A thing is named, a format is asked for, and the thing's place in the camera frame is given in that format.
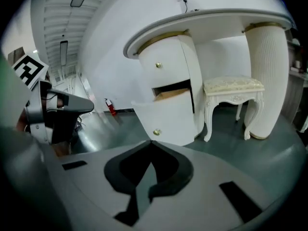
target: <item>ornate stool cushion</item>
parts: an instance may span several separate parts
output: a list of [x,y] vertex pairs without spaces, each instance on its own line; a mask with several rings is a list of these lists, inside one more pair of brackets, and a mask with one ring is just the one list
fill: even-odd
[[257,109],[252,116],[249,125],[246,127],[244,138],[250,138],[250,129],[259,119],[264,107],[263,91],[264,86],[256,79],[246,76],[225,76],[206,80],[203,83],[205,92],[205,123],[207,135],[205,141],[209,141],[212,135],[212,114],[214,108],[221,102],[239,105],[236,113],[236,120],[240,119],[242,104],[248,100],[254,100]]

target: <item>gold trim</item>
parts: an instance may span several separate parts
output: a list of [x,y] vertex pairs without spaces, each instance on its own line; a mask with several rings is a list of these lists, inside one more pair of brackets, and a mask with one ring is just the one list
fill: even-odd
[[174,31],[174,32],[163,33],[161,35],[158,35],[158,36],[146,41],[143,45],[140,46],[140,48],[137,50],[136,54],[139,55],[145,48],[147,48],[151,44],[154,44],[155,42],[158,42],[162,39],[166,39],[166,38],[169,38],[169,37],[174,37],[174,36],[177,36],[177,35],[186,35],[186,36],[191,37],[190,33],[188,32],[188,29],[185,30],[185,31]]
[[277,22],[260,22],[256,24],[250,24],[248,27],[245,28],[244,32],[248,32],[251,29],[254,29],[257,27],[263,27],[263,26],[277,26],[277,27],[283,28],[283,26]]
[[[244,130],[246,129],[246,125],[245,125],[244,122],[243,122],[243,129]],[[269,136],[267,136],[267,137],[260,137],[260,136],[257,136],[255,134],[253,134],[252,132],[249,132],[249,134],[250,134],[250,136],[254,137],[257,140],[265,140],[265,139],[267,139],[269,137]]]

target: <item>gray floor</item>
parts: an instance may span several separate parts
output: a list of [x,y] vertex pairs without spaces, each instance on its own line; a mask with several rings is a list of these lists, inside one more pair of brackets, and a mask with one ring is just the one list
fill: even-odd
[[[203,132],[187,148],[217,156],[258,181],[273,199],[286,196],[297,182],[306,160],[306,149],[296,131],[280,116],[271,135],[265,140],[244,140],[243,119],[238,123],[236,107],[216,108],[213,133],[204,142]],[[84,115],[79,141],[74,153],[112,149],[148,140],[134,113]]]

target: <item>cable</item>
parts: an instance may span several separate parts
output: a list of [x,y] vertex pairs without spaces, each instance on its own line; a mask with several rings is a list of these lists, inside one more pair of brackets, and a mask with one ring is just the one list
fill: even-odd
[[57,96],[57,94],[53,95],[51,98],[42,98],[42,100],[50,100],[50,99],[54,98],[55,96]]

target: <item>red fire extinguisher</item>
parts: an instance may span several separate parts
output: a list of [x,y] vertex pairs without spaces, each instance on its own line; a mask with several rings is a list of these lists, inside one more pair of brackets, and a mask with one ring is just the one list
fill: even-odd
[[115,108],[114,108],[113,104],[111,103],[111,101],[109,99],[105,98],[105,103],[108,106],[108,109],[110,110],[110,113],[112,114],[112,116],[115,116],[116,111],[115,111]]

